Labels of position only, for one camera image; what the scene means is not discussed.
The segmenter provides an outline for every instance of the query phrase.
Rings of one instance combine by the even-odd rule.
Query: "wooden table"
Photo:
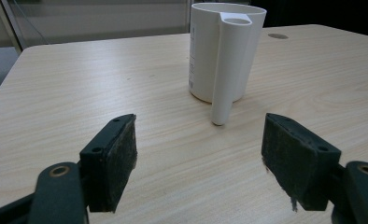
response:
[[[269,34],[286,35],[287,39]],[[135,113],[138,161],[116,214],[91,223],[331,223],[291,211],[262,165],[265,113],[297,120],[368,161],[368,36],[319,25],[262,31],[246,95],[228,123],[188,91],[189,35],[26,49],[0,88],[0,206]]]

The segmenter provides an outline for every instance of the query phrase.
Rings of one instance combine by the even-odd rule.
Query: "wood grain surface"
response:
[[[91,223],[331,223],[332,204],[292,212],[266,173],[264,117],[297,120],[340,148],[342,165],[368,161],[368,36],[263,29],[247,92],[224,126],[189,93],[189,44],[162,35],[26,49],[0,88],[0,206],[134,113],[136,168],[117,213],[90,214]]]

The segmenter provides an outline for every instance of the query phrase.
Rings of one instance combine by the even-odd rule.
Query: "cup rim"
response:
[[[246,6],[232,3],[195,3],[193,8],[207,11],[207,12],[228,12],[228,13],[242,13],[242,14],[263,14],[266,10],[261,7]]]

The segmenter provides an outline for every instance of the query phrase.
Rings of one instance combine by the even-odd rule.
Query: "white pitcher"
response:
[[[212,103],[217,125],[245,94],[265,16],[263,8],[237,4],[191,7],[190,92]]]

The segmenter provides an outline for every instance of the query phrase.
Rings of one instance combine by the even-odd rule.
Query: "pitcher handle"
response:
[[[219,18],[219,54],[211,120],[216,125],[223,125],[230,116],[252,21],[246,14],[237,13],[221,12]]]

